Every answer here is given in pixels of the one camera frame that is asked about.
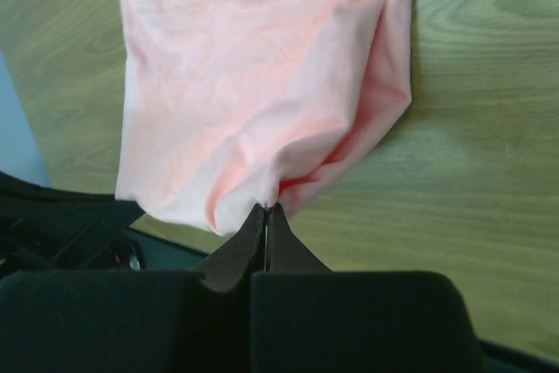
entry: wood grain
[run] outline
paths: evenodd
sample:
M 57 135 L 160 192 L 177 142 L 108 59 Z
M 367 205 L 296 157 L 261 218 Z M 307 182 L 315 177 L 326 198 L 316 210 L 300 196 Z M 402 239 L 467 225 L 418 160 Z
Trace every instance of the wood grain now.
M 0 46 L 54 185 L 113 191 L 118 0 L 0 0 Z M 411 110 L 293 229 L 334 269 L 445 273 L 480 336 L 559 360 L 559 0 L 416 0 L 412 56 Z

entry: fabric fold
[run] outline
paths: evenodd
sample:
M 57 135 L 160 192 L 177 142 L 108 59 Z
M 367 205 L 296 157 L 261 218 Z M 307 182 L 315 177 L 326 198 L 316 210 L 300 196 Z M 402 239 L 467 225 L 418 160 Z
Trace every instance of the fabric fold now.
M 117 199 L 219 235 L 292 217 L 411 101 L 411 0 L 121 0 Z

